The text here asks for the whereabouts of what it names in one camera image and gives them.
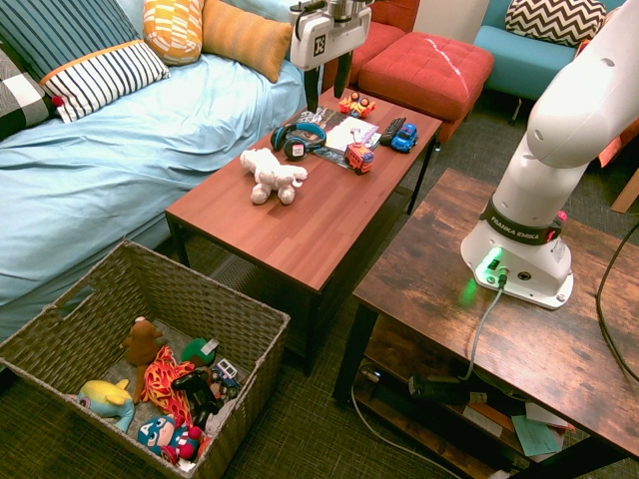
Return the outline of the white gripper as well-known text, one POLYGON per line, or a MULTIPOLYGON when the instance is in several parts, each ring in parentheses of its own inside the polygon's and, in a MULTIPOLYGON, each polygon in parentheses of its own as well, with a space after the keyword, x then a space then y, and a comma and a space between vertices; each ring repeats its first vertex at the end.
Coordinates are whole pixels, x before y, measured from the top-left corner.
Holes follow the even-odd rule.
POLYGON ((294 26, 291 42, 291 62, 305 71, 307 108, 315 113, 319 106, 320 65, 337 58, 333 93, 340 98, 348 85, 352 54, 368 35, 371 9, 363 8, 350 20, 337 22, 326 9, 304 12, 303 8, 290 11, 294 26))

